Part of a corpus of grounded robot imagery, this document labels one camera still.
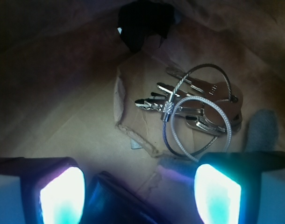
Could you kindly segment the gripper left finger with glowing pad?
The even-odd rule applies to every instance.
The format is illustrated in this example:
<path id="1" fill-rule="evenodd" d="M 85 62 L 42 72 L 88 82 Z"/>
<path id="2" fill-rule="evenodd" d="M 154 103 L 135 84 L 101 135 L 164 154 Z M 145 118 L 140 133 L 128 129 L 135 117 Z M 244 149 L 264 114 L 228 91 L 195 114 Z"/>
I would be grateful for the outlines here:
<path id="1" fill-rule="evenodd" d="M 85 187 L 71 157 L 0 158 L 0 224 L 78 224 Z"/>

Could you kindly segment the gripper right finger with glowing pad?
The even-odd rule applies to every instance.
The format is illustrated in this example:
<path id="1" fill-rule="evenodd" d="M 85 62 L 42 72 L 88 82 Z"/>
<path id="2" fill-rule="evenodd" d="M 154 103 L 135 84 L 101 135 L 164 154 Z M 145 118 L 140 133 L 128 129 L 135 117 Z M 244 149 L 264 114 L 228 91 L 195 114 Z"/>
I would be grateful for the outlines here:
<path id="1" fill-rule="evenodd" d="M 194 197 L 206 224 L 285 224 L 285 152 L 206 153 Z"/>

